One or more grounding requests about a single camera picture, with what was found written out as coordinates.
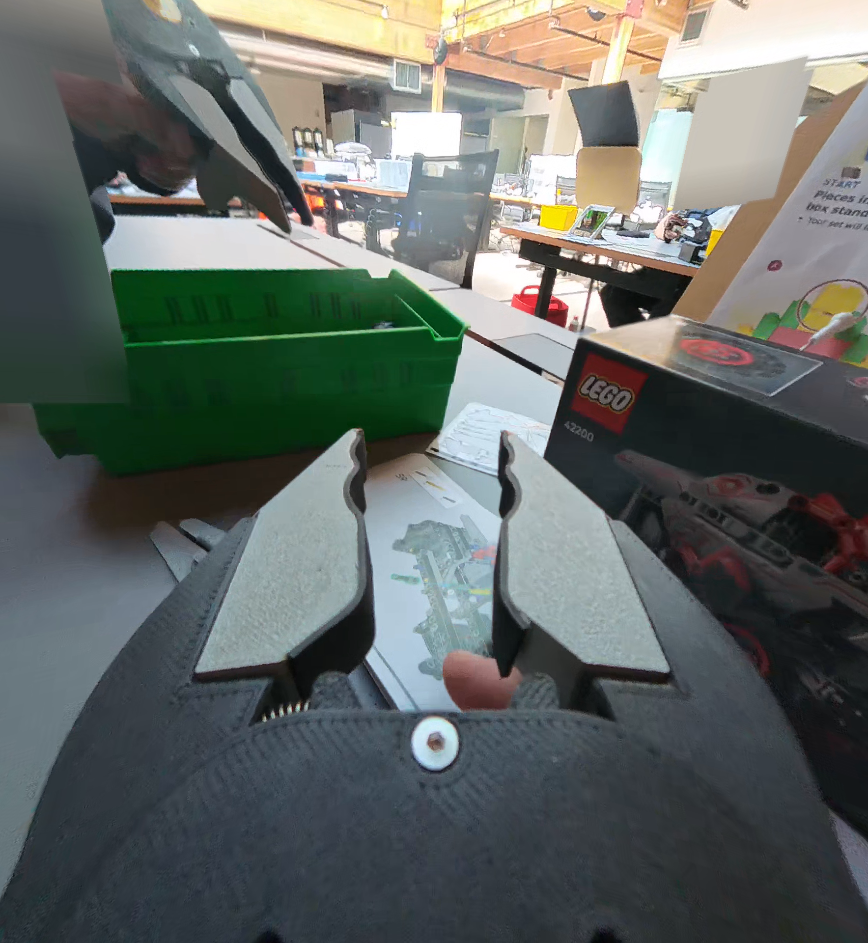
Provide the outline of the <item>wooden office desk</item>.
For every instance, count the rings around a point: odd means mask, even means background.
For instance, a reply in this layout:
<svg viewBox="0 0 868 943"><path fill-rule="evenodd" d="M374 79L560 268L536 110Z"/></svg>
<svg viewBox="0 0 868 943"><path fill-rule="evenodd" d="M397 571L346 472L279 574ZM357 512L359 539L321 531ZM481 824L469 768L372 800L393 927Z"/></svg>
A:
<svg viewBox="0 0 868 943"><path fill-rule="evenodd" d="M681 258L679 246L673 244L668 252L662 252L654 238L576 241L569 233L531 223L504 224L499 232L519 240L520 258L541 267L534 307L534 314L541 319L548 317L559 273L626 287L629 274L642 268L664 270L692 279L700 272L698 264Z"/></svg>

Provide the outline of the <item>black mesh office chair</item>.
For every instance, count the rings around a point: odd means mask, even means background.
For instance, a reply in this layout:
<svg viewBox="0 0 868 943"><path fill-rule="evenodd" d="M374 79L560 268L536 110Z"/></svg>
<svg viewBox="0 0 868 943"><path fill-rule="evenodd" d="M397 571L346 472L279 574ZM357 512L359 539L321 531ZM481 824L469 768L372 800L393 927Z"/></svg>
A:
<svg viewBox="0 0 868 943"><path fill-rule="evenodd" d="M471 289L498 158L497 150L454 157L416 153L398 212L393 258Z"/></svg>

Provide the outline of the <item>person's left hand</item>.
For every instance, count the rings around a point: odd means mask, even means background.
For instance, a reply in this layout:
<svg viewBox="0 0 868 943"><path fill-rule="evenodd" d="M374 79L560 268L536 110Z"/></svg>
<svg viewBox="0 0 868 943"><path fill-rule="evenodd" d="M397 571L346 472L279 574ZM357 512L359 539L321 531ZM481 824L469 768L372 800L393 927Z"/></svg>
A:
<svg viewBox="0 0 868 943"><path fill-rule="evenodd" d="M154 194L173 194L194 176L189 130L137 92L108 81L53 72L88 194L124 172Z"/></svg>

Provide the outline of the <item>brown cardboard backing board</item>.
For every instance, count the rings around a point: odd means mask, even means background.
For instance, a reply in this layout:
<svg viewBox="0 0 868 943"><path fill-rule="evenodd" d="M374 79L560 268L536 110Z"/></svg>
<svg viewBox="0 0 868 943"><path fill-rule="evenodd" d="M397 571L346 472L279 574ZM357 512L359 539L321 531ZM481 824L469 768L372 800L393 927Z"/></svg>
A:
<svg viewBox="0 0 868 943"><path fill-rule="evenodd" d="M795 129L775 194L769 199L740 206L713 253L700 266L699 274L693 277L676 302L675 315L698 323L708 319L828 137L867 84L868 81L864 80L842 92Z"/></svg>

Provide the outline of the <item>green plastic bins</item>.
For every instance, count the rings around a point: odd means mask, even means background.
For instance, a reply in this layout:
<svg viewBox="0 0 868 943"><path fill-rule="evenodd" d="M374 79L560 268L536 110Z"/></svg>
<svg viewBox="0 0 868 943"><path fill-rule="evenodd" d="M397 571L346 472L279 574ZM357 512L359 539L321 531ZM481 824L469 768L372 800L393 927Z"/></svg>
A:
<svg viewBox="0 0 868 943"><path fill-rule="evenodd" d="M111 281L129 400L33 405L58 457L129 475L326 446L352 428L368 441L440 430L467 324L397 271L115 269Z"/></svg>

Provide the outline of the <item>bright white board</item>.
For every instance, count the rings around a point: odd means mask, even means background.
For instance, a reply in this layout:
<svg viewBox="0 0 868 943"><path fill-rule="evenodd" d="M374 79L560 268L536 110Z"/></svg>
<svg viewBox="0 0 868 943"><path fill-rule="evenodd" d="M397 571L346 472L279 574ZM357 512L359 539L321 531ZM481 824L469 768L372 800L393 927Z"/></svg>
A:
<svg viewBox="0 0 868 943"><path fill-rule="evenodd" d="M463 115L460 112L402 111L391 116L391 157L453 158L461 153Z"/></svg>

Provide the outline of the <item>tan board panel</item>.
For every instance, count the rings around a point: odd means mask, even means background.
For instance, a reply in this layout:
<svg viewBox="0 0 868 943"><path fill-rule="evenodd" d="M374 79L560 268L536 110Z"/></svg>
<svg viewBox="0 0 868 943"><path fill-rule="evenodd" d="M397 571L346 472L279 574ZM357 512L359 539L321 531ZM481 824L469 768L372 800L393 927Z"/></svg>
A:
<svg viewBox="0 0 868 943"><path fill-rule="evenodd" d="M636 146L584 146L576 156L575 197L580 209L610 206L629 215L638 205L641 152Z"/></svg>

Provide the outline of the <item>lego sticker sheet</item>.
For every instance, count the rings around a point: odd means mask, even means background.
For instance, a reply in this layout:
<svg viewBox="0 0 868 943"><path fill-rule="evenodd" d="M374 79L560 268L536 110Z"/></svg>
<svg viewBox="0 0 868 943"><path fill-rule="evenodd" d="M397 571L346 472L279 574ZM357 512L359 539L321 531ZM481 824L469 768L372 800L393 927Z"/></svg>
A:
<svg viewBox="0 0 868 943"><path fill-rule="evenodd" d="M496 477L503 432L518 436L537 454L544 455L551 427L519 413L470 403L444 426L426 453Z"/></svg>

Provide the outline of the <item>grey lego beam assembly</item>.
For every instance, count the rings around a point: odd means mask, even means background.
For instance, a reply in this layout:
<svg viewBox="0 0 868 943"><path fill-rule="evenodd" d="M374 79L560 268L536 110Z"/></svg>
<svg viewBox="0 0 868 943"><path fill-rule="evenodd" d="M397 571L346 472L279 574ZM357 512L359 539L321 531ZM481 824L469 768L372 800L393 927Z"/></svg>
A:
<svg viewBox="0 0 868 943"><path fill-rule="evenodd" d="M186 579L224 539L226 531L189 518L177 525L159 522L150 539L177 583Z"/></svg>

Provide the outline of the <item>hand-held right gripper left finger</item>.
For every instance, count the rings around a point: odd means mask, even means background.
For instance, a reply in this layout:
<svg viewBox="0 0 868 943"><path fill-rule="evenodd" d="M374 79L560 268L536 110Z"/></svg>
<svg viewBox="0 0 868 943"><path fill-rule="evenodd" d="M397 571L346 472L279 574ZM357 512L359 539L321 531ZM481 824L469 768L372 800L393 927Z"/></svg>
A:
<svg viewBox="0 0 868 943"><path fill-rule="evenodd" d="M194 676L271 679L281 699L349 674L374 641L367 450L345 432L255 514L230 565Z"/></svg>

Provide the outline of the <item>white task instruction poster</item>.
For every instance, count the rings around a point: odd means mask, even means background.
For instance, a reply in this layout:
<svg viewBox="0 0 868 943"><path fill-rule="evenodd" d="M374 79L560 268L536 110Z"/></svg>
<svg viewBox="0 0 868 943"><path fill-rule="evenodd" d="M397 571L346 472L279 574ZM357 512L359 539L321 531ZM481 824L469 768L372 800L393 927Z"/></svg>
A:
<svg viewBox="0 0 868 943"><path fill-rule="evenodd" d="M707 322L868 369L868 83Z"/></svg>

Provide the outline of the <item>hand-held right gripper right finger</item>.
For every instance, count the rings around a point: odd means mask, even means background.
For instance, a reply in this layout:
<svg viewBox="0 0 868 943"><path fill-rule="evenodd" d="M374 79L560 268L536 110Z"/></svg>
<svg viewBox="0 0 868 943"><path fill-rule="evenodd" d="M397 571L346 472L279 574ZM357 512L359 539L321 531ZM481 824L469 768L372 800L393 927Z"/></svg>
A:
<svg viewBox="0 0 868 943"><path fill-rule="evenodd" d="M672 676L605 512L519 436L500 435L491 650L501 677L543 674L558 701L598 679Z"/></svg>

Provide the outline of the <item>long wooden desk row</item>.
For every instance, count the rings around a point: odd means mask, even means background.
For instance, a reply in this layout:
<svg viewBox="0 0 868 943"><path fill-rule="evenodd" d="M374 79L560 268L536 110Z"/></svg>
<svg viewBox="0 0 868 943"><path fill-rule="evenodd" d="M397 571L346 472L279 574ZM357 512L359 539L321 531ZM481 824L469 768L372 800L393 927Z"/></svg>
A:
<svg viewBox="0 0 868 943"><path fill-rule="evenodd" d="M327 222L344 218L347 214L357 213L356 206L374 206L393 204L406 198L406 190L376 186L361 180L336 179L334 175L324 176L303 172L300 183L311 212ZM258 218L260 211L239 197L229 200L226 210L212 210L204 205L198 195L196 184L192 183L178 193L170 196L149 194L124 182L118 187L108 188L110 205L118 216L140 217L227 217L249 215Z"/></svg>

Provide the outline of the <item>black lego set box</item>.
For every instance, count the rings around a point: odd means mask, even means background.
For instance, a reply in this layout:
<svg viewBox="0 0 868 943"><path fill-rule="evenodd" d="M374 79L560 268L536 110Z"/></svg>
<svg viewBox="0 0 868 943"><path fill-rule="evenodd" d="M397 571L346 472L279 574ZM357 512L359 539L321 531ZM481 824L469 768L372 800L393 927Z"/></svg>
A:
<svg viewBox="0 0 868 943"><path fill-rule="evenodd" d="M675 316L580 338L545 458L729 631L868 839L868 370Z"/></svg>

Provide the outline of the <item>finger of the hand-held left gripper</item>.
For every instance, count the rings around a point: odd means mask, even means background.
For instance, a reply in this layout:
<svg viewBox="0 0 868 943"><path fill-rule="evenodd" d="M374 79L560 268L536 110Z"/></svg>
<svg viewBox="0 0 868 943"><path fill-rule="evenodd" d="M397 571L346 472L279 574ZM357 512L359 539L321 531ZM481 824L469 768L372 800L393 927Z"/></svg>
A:
<svg viewBox="0 0 868 943"><path fill-rule="evenodd" d="M229 200L239 197L289 233L286 202L240 142L226 113L226 96L213 98L203 88L183 80L172 89L168 101L189 129L198 191L206 206L226 210Z"/></svg>
<svg viewBox="0 0 868 943"><path fill-rule="evenodd" d="M226 85L226 113L240 142L281 198L312 226L314 216L300 184L292 156L275 116L259 89L251 81L232 77Z"/></svg>

